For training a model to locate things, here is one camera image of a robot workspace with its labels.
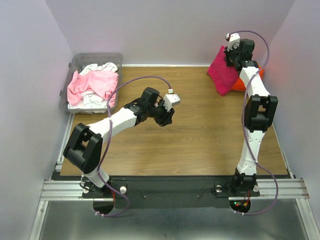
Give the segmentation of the magenta t shirt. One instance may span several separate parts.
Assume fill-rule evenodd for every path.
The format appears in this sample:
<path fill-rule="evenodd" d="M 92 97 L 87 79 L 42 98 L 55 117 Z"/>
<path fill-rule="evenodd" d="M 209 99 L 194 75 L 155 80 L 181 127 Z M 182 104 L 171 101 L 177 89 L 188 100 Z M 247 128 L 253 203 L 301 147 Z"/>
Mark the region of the magenta t shirt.
<path fill-rule="evenodd" d="M 239 79 L 238 72 L 232 66 L 227 66 L 224 50 L 225 47 L 222 45 L 207 70 L 207 74 L 212 79 L 216 91 L 221 96 L 229 93 Z"/>

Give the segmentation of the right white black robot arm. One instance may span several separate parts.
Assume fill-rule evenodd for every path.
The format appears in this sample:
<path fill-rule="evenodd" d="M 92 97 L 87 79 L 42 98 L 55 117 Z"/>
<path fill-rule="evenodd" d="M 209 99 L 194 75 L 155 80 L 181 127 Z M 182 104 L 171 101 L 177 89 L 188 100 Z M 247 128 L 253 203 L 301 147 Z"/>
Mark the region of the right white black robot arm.
<path fill-rule="evenodd" d="M 252 60 L 254 41 L 242 39 L 238 33 L 228 34 L 226 40 L 226 65 L 239 73 L 245 86 L 241 120 L 244 142 L 239 163 L 230 182 L 230 191 L 235 195 L 242 195 L 258 191 L 258 156 L 265 133 L 273 123 L 278 98 L 268 92 L 260 76 L 261 69 Z"/>

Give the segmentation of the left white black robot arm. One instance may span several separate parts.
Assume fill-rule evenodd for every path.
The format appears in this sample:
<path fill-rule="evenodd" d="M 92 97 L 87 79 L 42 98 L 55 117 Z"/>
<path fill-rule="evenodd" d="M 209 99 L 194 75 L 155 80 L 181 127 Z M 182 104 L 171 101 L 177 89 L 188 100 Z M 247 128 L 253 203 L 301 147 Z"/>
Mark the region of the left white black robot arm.
<path fill-rule="evenodd" d="M 100 197 L 114 193 L 109 183 L 110 176 L 101 167 L 108 151 L 103 149 L 103 145 L 109 146 L 112 137 L 148 118 L 154 119 L 161 127 L 170 125 L 175 113 L 173 107 L 180 102 L 180 97 L 172 89 L 161 97 L 159 91 L 147 87 L 141 97 L 127 103 L 113 115 L 89 125 L 77 124 L 70 134 L 63 156 L 91 183 L 90 186 L 83 185 L 82 189 Z"/>

